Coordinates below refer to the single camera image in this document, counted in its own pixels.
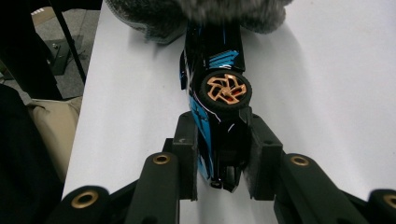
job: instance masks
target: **gray carpet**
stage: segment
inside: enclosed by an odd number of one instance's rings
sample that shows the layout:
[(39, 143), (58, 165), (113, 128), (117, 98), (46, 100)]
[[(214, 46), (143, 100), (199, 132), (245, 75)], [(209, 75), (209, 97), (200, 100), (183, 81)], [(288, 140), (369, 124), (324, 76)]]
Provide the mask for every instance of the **gray carpet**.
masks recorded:
[[(71, 35), (82, 36), (81, 48), (78, 50), (78, 53), (85, 73), (88, 73), (99, 14), (100, 11), (83, 9), (71, 9), (64, 13), (64, 19), (66, 20)], [(35, 30), (43, 40), (64, 38), (64, 33), (56, 18), (38, 24)], [(79, 77), (76, 63), (72, 57), (69, 59), (69, 64), (66, 67), (64, 75), (56, 76), (55, 78), (63, 98), (75, 97), (83, 94), (84, 86)], [(15, 80), (6, 80), (4, 84), (16, 89), (26, 104), (31, 101), (29, 95), (21, 90)]]

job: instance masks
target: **gray fuzzy object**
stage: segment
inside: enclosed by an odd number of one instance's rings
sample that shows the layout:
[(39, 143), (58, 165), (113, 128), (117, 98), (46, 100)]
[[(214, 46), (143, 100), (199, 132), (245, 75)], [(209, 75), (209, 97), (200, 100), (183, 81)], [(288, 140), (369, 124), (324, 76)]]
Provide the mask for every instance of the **gray fuzzy object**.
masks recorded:
[(252, 32), (268, 34), (285, 20), (291, 0), (106, 0), (115, 16), (145, 34), (169, 44), (185, 32), (187, 20), (201, 24), (239, 20)]

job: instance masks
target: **black bag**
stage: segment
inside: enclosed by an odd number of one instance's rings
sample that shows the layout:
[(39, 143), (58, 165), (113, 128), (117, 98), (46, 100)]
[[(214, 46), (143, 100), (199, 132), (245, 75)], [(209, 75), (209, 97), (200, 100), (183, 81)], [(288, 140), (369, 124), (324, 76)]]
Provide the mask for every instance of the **black bag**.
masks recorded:
[(44, 223), (63, 188), (21, 97), (0, 84), (0, 223)]

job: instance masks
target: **white surface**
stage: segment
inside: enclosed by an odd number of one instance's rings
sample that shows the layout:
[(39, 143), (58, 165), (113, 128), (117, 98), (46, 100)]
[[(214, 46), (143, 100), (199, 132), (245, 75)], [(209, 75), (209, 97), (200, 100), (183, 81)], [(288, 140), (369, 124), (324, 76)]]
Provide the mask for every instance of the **white surface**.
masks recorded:
[[(363, 199), (396, 189), (396, 2), (296, 0), (287, 12), (272, 34), (242, 31), (254, 113), (340, 189)], [(173, 137), (188, 110), (183, 44), (145, 42), (103, 6), (64, 195), (84, 185), (116, 191)], [(244, 183), (230, 194), (201, 180), (180, 223), (276, 223), (273, 204), (251, 201)]]

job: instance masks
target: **blue toy car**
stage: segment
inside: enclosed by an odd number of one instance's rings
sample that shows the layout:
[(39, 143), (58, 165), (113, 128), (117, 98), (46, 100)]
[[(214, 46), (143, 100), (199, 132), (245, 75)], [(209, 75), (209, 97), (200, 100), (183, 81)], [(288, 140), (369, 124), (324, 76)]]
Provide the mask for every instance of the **blue toy car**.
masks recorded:
[(230, 192), (238, 186), (250, 151), (252, 89), (244, 71), (238, 22), (189, 22), (180, 83), (199, 130), (198, 168), (212, 187)]

